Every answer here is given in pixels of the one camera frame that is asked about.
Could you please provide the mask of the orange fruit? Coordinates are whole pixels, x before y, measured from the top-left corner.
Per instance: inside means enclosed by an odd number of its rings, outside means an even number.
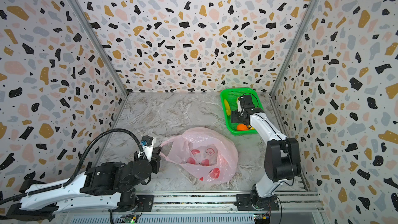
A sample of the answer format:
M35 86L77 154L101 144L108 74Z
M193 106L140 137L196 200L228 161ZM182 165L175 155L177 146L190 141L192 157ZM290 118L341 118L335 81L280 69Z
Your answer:
M236 127L236 130L237 130L237 131L247 131L247 130L249 130L249 128L248 128L245 124L239 124L239 125Z

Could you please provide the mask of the pink plastic bag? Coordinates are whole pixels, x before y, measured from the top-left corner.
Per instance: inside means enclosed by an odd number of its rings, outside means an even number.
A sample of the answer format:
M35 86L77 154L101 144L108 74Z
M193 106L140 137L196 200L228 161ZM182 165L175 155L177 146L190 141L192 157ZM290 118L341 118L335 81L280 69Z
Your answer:
M160 156L201 181L227 183L236 173L238 152L234 143L214 130L190 128L160 146L169 149Z

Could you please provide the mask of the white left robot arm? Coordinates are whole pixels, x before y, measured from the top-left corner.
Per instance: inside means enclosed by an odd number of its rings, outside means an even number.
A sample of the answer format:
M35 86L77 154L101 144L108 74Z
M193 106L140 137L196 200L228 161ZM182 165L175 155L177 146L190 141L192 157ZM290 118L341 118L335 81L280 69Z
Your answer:
M138 197L135 187L146 185L160 168L161 147L152 150L151 160L134 154L134 161L105 162L80 173L67 186L65 181L45 184L27 180L20 191L22 197L13 204L4 219L23 222L53 220L62 212L83 209L107 209L110 212L151 211L153 196Z

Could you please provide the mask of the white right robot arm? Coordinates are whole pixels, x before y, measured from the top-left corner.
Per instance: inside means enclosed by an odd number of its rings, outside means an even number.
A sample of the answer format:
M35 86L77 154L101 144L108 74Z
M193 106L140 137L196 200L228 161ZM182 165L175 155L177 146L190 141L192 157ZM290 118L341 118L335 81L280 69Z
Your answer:
M250 200L256 209L271 206L274 191L281 184L292 186L295 177L301 173L299 143L274 126L264 110L254 105L250 94L237 98L237 109L231 113L231 122L254 128L265 142L265 174L254 184Z

